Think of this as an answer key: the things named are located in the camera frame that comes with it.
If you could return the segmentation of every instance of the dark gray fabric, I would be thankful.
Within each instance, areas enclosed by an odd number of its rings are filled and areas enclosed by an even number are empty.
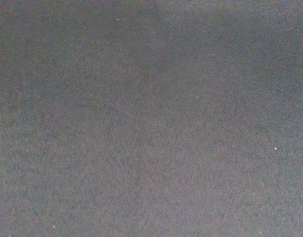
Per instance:
[[[303,237],[303,5],[0,1],[0,236]]]

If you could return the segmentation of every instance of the fabric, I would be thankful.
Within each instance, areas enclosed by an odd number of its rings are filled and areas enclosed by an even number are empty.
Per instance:
[[[0,1],[1,237],[303,237],[303,5],[215,3]]]

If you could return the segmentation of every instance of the fabric texture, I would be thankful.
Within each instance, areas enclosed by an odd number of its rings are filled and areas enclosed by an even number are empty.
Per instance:
[[[0,1],[0,236],[303,237],[303,1]]]

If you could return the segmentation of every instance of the cloth surface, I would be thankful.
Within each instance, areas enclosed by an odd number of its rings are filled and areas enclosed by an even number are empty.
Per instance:
[[[303,15],[234,2],[0,1],[1,237],[303,237]]]

